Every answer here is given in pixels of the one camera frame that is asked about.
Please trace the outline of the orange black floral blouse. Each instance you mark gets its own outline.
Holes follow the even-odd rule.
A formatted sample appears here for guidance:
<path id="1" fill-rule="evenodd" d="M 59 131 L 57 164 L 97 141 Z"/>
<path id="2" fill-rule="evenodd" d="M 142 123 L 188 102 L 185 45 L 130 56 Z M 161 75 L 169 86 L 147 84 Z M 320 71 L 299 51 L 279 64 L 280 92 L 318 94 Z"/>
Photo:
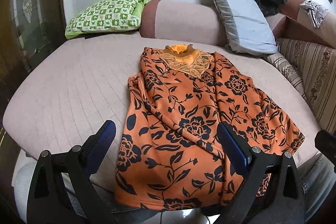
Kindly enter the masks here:
<path id="1" fill-rule="evenodd" d="M 152 210 L 228 205 L 243 178 L 217 134 L 222 122 L 250 146 L 295 153 L 305 137 L 252 79 L 220 53 L 145 48 L 128 80 L 116 200 Z"/>

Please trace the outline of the small striped floral cushion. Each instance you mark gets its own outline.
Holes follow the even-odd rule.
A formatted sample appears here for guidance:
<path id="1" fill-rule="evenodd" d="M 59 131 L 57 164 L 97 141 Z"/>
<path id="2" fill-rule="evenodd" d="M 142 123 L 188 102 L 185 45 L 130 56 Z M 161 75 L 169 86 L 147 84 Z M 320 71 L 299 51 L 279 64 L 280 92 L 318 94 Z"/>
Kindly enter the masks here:
<path id="1" fill-rule="evenodd" d="M 300 96 L 307 101 L 303 79 L 294 65 L 291 65 L 280 52 L 264 55 L 263 59 L 270 65 L 273 65 L 288 80 L 295 90 L 298 91 Z"/>

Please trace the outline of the beige striped floral cushion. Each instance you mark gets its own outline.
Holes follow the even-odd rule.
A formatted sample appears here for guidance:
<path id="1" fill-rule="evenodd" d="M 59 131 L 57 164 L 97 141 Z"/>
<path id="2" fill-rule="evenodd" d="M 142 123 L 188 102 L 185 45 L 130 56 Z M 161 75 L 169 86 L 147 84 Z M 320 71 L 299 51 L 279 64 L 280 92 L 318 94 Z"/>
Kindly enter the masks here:
<path id="1" fill-rule="evenodd" d="M 303 80 L 307 104 L 323 130 L 335 132 L 335 49 L 294 39 L 277 39 L 280 53 Z"/>

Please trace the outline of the brown pink sofa backrest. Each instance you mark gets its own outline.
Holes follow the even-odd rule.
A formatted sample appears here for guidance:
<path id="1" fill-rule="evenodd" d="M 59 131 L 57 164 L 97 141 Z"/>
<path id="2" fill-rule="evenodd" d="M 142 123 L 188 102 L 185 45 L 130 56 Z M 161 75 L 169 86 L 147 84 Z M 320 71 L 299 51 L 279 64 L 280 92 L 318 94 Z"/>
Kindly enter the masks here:
<path id="1" fill-rule="evenodd" d="M 306 12 L 299 6 L 305 0 L 288 0 L 279 6 L 273 33 L 276 38 L 287 38 L 322 44 L 335 48 L 335 13 L 329 11 L 320 28 L 314 28 Z"/>

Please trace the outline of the white grey crumpled cloth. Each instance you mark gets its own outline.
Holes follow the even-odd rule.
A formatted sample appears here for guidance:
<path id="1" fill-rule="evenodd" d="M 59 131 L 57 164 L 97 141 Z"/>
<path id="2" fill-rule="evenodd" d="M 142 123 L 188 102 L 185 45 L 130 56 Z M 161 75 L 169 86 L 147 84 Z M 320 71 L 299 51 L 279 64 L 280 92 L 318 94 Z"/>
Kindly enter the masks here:
<path id="1" fill-rule="evenodd" d="M 314 28 L 320 28 L 321 24 L 329 9 L 324 7 L 323 5 L 318 4 L 314 1 L 305 0 L 303 3 L 299 5 L 309 16 L 311 20 L 311 24 Z"/>

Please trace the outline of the light blue grey pillow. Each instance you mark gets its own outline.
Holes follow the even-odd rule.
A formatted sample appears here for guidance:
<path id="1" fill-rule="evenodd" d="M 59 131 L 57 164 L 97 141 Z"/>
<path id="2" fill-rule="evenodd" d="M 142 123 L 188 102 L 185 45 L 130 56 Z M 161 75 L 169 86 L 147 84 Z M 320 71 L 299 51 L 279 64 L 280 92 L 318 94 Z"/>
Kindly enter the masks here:
<path id="1" fill-rule="evenodd" d="M 253 56 L 278 52 L 274 34 L 254 0 L 213 0 L 224 25 L 228 47 Z"/>

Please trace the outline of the dark wooden glass cabinet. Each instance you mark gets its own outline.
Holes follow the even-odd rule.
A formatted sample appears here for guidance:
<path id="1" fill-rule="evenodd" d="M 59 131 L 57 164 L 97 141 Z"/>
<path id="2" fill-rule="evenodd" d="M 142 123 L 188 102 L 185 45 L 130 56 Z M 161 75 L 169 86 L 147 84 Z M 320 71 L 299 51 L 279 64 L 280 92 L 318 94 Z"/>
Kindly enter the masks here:
<path id="1" fill-rule="evenodd" d="M 1 0 L 1 94 L 65 42 L 63 0 Z"/>

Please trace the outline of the pink bolster cushion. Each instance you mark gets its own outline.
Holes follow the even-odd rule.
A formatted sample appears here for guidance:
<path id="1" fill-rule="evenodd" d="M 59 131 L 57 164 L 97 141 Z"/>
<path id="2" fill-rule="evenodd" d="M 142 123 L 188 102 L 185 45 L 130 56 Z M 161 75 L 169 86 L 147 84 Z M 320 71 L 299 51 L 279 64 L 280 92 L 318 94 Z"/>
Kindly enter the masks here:
<path id="1" fill-rule="evenodd" d="M 144 38 L 220 47 L 227 44 L 226 31 L 217 11 L 187 2 L 149 1 L 142 12 L 139 32 Z"/>

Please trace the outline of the green checkered folded blanket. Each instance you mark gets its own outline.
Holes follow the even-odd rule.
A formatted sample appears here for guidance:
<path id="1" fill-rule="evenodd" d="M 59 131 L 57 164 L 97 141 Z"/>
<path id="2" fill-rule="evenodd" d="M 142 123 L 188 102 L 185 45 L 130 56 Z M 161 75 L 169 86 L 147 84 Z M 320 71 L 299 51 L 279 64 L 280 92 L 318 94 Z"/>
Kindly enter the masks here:
<path id="1" fill-rule="evenodd" d="M 65 37 L 84 34 L 137 30 L 147 0 L 102 0 L 74 16 L 66 26 Z"/>

